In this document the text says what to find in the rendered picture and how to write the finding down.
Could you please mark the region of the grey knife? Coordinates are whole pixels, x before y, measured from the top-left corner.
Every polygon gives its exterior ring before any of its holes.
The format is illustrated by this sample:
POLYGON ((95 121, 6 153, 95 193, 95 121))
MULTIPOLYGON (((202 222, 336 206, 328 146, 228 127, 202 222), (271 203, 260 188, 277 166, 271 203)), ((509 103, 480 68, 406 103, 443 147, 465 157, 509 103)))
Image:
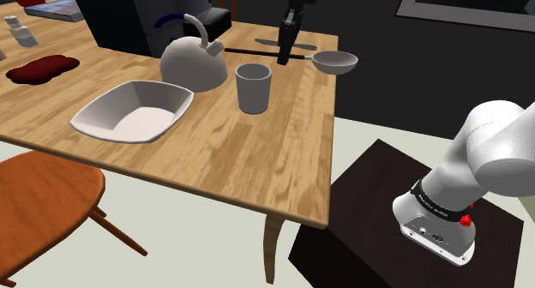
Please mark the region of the grey knife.
MULTIPOLYGON (((263 44, 263 45, 271 45, 271 46, 279 46, 279 42, 276 40, 270 40, 270 39, 255 39, 255 42, 263 44)), ((300 44, 300 43, 294 43, 293 47, 308 50, 308 51, 316 51, 317 46, 316 45, 310 45, 310 44, 300 44)))

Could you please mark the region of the grey cup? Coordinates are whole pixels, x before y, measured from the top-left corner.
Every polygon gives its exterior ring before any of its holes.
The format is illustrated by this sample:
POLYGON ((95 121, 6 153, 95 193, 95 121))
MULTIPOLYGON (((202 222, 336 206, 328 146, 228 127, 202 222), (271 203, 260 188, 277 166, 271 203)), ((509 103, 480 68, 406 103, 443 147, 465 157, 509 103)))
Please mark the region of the grey cup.
POLYGON ((262 63, 244 63, 235 70, 239 109, 261 114, 268 108, 272 70, 262 63))

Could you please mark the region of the white kettle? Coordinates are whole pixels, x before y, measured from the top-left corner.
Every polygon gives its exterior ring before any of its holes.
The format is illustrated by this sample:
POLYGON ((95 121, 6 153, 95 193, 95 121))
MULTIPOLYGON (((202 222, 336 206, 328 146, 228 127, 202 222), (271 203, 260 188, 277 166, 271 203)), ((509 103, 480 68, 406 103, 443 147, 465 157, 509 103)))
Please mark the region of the white kettle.
POLYGON ((169 14, 158 19, 153 26, 159 28, 178 19, 193 24, 200 38, 184 36, 174 39, 165 48, 159 61, 162 81, 187 88, 193 93, 221 86, 228 78, 225 59, 221 55, 224 44, 219 39, 209 42, 206 28, 196 17, 187 13, 169 14))

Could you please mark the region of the light wooden table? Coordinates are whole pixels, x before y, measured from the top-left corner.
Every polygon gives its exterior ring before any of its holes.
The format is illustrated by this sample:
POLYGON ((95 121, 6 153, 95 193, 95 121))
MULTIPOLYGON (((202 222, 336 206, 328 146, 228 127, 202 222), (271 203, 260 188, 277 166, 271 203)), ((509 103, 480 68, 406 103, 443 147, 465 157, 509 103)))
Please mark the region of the light wooden table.
MULTIPOLYGON (((222 36, 230 48, 258 50, 256 37, 274 27, 234 22, 222 36)), ((70 119, 94 98, 130 80, 157 81, 159 60, 99 47, 85 23, 27 15, 0 4, 0 141, 51 153, 151 183, 264 213, 264 268, 275 281, 282 224, 328 225, 336 79, 305 61, 281 66, 271 57, 226 52, 229 71, 264 63, 273 72, 269 107, 239 110, 236 80, 198 93, 179 122, 157 141, 121 144, 76 132, 70 119), (15 15, 38 41, 26 48, 9 31, 15 15), (80 65, 40 85, 16 84, 6 73, 64 55, 80 65)))

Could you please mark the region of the white angular bowl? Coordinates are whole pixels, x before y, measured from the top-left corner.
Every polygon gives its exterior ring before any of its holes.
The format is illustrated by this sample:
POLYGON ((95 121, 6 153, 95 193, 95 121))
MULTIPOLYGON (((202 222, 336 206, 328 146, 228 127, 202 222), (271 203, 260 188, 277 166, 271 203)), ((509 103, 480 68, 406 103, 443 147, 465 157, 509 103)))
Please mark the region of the white angular bowl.
POLYGON ((84 106, 69 124, 102 141, 150 143, 189 109, 194 94, 159 81, 127 81, 84 106))

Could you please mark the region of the large black appliance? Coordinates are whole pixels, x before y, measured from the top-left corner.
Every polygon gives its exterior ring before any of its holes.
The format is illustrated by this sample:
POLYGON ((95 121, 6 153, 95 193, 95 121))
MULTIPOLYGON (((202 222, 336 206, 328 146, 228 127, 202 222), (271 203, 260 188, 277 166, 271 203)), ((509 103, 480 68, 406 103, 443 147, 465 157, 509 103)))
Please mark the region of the large black appliance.
POLYGON ((76 0, 98 46, 147 57, 161 57, 165 48, 183 36, 198 37, 195 25, 178 19, 156 27, 170 14, 195 16, 213 41, 231 28, 231 11, 210 0, 76 0))

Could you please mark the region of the dark robot stand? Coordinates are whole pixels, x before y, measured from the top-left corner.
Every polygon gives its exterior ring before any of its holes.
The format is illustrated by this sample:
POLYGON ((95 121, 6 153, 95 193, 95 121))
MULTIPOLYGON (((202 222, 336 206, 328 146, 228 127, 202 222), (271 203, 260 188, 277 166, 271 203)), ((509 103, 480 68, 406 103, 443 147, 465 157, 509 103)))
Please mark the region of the dark robot stand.
POLYGON ((290 262, 313 288, 514 288, 523 221, 480 199, 463 267, 406 238, 392 211, 429 167, 375 141, 331 186, 329 224, 302 225, 290 262))

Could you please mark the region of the colourful book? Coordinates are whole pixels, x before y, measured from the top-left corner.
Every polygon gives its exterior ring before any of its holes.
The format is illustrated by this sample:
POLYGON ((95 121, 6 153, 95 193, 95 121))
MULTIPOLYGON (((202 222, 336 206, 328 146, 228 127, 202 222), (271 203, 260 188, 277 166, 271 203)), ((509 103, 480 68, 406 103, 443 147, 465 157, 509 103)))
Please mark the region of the colourful book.
POLYGON ((76 0, 56 0, 24 8, 27 15, 47 19, 78 22, 84 21, 84 16, 76 0))

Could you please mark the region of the dark red cloth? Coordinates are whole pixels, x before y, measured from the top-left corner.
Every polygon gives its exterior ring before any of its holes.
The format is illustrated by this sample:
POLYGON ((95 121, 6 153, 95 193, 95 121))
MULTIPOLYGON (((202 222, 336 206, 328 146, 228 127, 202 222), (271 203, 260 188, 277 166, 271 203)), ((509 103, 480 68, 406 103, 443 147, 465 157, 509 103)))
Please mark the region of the dark red cloth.
POLYGON ((11 69, 6 77, 16 84, 40 85, 64 72, 77 68, 80 61, 64 55, 39 58, 19 68, 11 69))

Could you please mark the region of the small white bottle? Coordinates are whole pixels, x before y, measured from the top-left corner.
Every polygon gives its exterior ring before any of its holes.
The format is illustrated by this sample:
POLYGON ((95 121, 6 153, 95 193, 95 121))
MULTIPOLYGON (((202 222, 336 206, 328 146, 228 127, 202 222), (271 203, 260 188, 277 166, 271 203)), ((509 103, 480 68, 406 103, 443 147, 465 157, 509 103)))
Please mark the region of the small white bottle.
POLYGON ((8 15, 4 17, 4 20, 9 25, 10 33, 20 46, 31 48, 39 44, 30 30, 21 24, 17 16, 8 15))

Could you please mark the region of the orange wooden chair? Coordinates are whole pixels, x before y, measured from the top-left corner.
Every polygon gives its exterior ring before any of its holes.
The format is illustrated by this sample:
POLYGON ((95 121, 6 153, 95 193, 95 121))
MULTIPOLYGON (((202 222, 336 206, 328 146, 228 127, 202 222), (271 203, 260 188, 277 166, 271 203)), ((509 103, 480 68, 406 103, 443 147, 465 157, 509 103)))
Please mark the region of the orange wooden chair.
POLYGON ((0 162, 0 286, 87 219, 139 254, 147 251, 99 208, 105 175, 93 166, 30 151, 0 162))

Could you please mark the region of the grey framed wall picture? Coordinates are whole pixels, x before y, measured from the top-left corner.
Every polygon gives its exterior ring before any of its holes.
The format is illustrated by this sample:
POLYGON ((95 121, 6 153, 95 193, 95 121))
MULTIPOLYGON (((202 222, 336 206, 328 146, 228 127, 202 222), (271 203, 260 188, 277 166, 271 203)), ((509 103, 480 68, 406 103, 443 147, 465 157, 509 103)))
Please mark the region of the grey framed wall picture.
POLYGON ((397 15, 535 33, 535 0, 401 0, 397 15))

